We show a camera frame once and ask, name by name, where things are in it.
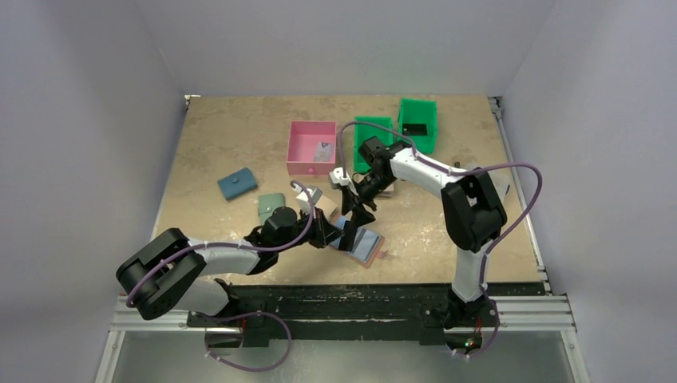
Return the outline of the brown card holder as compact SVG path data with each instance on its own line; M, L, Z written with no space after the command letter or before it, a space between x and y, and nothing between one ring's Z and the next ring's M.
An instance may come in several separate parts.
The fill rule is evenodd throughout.
M347 258L353 260L362 267L369 268L373 261L386 253L386 239L380 234L360 227L354 239L351 251L340 251Z

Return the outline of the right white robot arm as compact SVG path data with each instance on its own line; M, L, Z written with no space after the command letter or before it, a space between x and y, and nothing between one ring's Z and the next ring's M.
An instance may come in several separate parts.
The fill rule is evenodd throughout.
M376 136L364 141L359 153L370 170L354 182L344 168L329 174L342 193L344 235L339 248L354 246L358 229L375 220L375 197L397 180L410 182L441 201L445 228L457 247L456 274L449 291L447 317L459 320L485 304L485 251L507 222L501 197L491 177L475 169L465 172L417 152L412 144L384 145Z

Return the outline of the beige card holder with strap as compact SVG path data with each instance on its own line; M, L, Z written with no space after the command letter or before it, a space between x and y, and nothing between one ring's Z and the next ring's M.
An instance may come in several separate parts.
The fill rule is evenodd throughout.
M390 184L377 194L378 198L391 198L394 196L395 184Z

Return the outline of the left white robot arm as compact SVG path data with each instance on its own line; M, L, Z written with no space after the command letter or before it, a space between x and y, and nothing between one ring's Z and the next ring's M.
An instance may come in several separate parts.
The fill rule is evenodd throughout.
M202 277L260 274L278 262L282 251L305 243L324 248L343 234L318 208L307 214L280 207L237 243L207 243L167 229L124 261L115 276L128 295L127 306L145 320L173 309L231 314L238 305L234 290Z

